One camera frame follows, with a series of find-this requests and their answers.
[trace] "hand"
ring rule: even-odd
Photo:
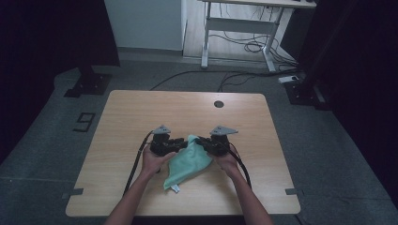
[[[159,157],[150,151],[150,144],[148,144],[143,151],[143,167],[141,169],[141,174],[152,178],[152,176],[161,169],[161,165],[175,155],[176,153],[172,152],[164,157]]]
[[[237,154],[237,149],[235,149],[235,147],[232,144],[230,144],[229,147],[232,152]],[[237,167],[237,160],[234,159],[234,157],[232,157],[231,154],[227,153],[226,155],[221,157],[215,157],[209,153],[207,153],[207,155],[213,158],[229,177],[231,177],[235,172],[239,172],[239,168]]]

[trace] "tabletop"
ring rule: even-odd
[[[316,8],[316,2],[307,2],[306,0],[199,0],[210,3],[227,3],[241,5],[256,5],[281,8]]]
[[[216,101],[223,106],[216,107]],[[270,214],[300,211],[298,197],[285,192],[294,186],[263,95],[117,90],[108,98],[75,185],[83,194],[70,196],[67,215],[108,216],[123,195],[145,135],[160,125],[171,129],[173,139],[209,137],[218,125],[237,129],[228,139],[260,202]],[[163,190],[167,176],[165,164],[148,184],[137,216],[242,214],[231,180],[215,162],[181,183],[177,194]]]

